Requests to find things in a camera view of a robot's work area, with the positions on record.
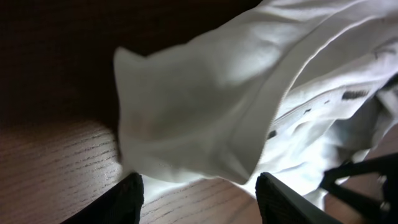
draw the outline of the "wooden surface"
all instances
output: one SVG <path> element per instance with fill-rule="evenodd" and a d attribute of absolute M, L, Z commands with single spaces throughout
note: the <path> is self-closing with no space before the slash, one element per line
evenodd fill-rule
<path fill-rule="evenodd" d="M 117 46 L 147 55 L 259 1 L 1 1 L 0 223 L 60 223 L 114 185 Z M 328 212 L 338 217 L 337 207 Z M 253 198 L 206 180 L 145 205 L 142 223 L 261 219 Z"/>

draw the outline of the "white fabric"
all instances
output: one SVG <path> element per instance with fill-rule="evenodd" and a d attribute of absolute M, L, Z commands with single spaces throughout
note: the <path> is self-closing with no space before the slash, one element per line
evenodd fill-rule
<path fill-rule="evenodd" d="M 322 207 L 323 171 L 344 159 L 328 130 L 398 71 L 397 12 L 394 0 L 264 1 L 146 58 L 117 49 L 124 173 L 144 176 L 150 201 L 216 177 L 254 195 L 270 172 Z"/>

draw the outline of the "white cloth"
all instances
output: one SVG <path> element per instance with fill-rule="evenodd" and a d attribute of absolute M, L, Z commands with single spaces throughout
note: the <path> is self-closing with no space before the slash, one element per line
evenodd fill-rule
<path fill-rule="evenodd" d="M 322 207 L 323 171 L 365 149 L 345 147 L 335 121 L 398 71 L 397 12 L 395 0 L 264 1 L 185 45 L 117 49 L 124 173 L 144 176 L 149 201 L 216 177 L 254 195 L 270 172 Z"/>

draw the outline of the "wrinkled fabric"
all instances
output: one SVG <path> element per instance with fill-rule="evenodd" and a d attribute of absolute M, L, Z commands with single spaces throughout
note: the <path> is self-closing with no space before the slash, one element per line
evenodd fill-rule
<path fill-rule="evenodd" d="M 264 1 L 148 57 L 118 48 L 124 175 L 143 175 L 148 202 L 217 177 L 254 196 L 270 172 L 322 207 L 323 171 L 395 122 L 370 99 L 398 72 L 397 15 L 389 0 Z"/>

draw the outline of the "folded cloth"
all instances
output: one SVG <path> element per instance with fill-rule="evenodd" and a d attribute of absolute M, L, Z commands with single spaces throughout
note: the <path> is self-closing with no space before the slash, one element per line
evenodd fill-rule
<path fill-rule="evenodd" d="M 142 174 L 150 201 L 217 177 L 255 196 L 270 172 L 322 207 L 323 171 L 394 124 L 373 96 L 398 71 L 397 15 L 390 0 L 263 1 L 148 57 L 118 48 L 123 176 Z"/>

